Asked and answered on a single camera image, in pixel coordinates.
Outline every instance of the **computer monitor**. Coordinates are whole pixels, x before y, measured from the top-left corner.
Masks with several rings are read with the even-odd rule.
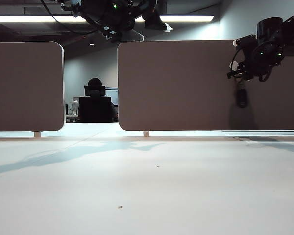
[[[119,89],[117,87],[106,87],[106,96],[111,97],[114,105],[119,105]]]

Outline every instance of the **gray wall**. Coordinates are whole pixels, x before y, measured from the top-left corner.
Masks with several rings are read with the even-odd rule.
[[[268,17],[283,20],[294,15],[294,0],[224,0],[220,39],[240,38],[256,33],[257,23]]]
[[[171,33],[147,36],[145,40],[236,39],[256,33],[256,24],[264,18],[286,19],[293,14],[294,0],[224,0],[220,21],[191,23]],[[64,75],[66,103],[72,97],[83,96],[83,87],[92,77],[99,77],[106,86],[117,87],[117,45],[66,60]]]
[[[84,85],[93,77],[100,78],[107,87],[118,86],[116,47],[65,61],[65,102],[69,108],[72,97],[84,96]]]

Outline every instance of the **table surface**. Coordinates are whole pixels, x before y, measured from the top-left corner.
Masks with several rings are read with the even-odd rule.
[[[0,132],[0,235],[294,235],[294,132],[142,135]]]

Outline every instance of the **desk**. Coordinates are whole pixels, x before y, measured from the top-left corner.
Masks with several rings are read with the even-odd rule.
[[[65,114],[66,123],[75,123],[79,122],[79,117],[77,114]]]

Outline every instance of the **cable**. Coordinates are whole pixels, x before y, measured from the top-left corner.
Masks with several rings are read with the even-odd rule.
[[[242,50],[242,48],[238,49],[237,52],[235,53],[235,55],[233,56],[233,60],[231,62],[231,68],[230,68],[230,72],[233,72],[233,62],[235,60],[235,57],[237,56],[237,54]]]
[[[55,17],[54,15],[50,12],[49,8],[47,7],[47,5],[45,4],[44,0],[40,0],[40,2],[42,3],[42,5],[44,6],[45,10],[48,12],[49,15],[51,15],[55,21],[57,21],[60,25],[62,25],[64,28],[66,28],[69,32],[71,33],[75,33],[75,34],[78,34],[78,35],[88,35],[88,34],[92,34],[92,33],[95,33],[97,32],[97,30],[94,30],[94,31],[91,31],[91,32],[88,32],[88,33],[79,33],[79,32],[75,32],[73,30],[71,30],[70,28],[66,27],[64,24],[62,24],[61,22],[59,22]]]

